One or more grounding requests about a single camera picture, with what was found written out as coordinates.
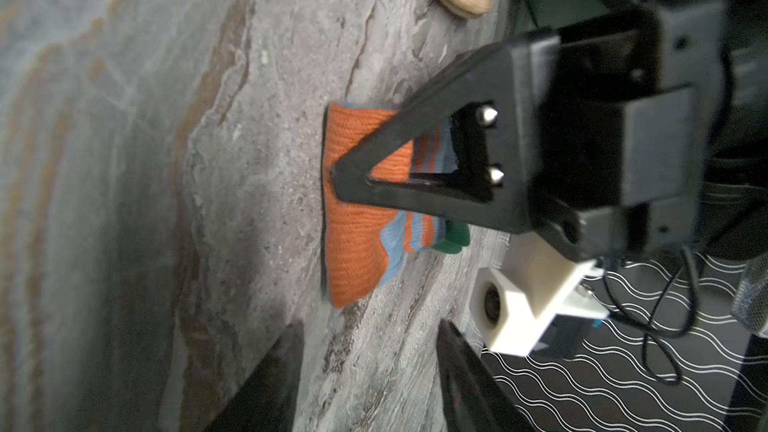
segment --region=stone texture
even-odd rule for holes
[[[441,428],[437,321],[495,234],[333,309],[322,118],[500,36],[495,1],[0,0],[0,429],[199,430],[294,318],[296,430]]]

